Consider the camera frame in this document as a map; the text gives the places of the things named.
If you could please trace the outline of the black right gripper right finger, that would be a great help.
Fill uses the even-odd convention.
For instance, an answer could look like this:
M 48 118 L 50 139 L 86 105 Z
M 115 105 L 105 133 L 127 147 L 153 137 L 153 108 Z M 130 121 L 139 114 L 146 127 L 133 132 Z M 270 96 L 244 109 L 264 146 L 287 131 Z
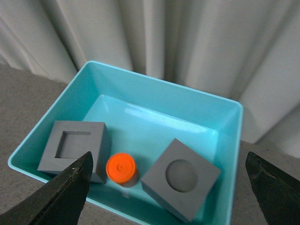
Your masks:
M 300 181 L 249 152 L 245 161 L 251 188 L 269 225 L 300 223 Z

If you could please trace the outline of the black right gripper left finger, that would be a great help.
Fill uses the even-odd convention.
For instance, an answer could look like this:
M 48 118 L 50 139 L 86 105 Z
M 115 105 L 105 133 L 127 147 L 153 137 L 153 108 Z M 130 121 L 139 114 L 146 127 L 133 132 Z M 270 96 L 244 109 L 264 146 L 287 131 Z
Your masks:
M 93 170 L 91 152 L 0 216 L 2 225 L 76 225 Z

